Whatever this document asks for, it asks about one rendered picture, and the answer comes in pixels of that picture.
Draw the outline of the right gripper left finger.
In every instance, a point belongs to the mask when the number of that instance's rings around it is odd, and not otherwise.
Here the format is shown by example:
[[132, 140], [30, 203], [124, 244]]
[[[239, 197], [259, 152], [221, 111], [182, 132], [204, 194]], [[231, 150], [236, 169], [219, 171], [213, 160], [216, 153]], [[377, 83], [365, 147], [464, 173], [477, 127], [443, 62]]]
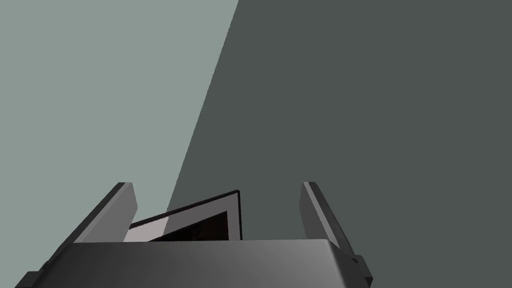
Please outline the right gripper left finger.
[[137, 212], [132, 182], [119, 182], [69, 234], [43, 265], [50, 263], [73, 243], [122, 242]]

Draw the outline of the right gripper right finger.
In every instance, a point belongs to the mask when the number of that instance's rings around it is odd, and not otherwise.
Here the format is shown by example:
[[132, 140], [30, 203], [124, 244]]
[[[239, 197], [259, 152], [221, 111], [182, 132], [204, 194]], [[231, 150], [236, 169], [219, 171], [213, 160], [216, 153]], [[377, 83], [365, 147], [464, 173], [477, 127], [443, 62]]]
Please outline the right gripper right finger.
[[316, 182], [302, 183], [299, 211], [307, 239], [325, 239], [348, 256], [355, 252]]

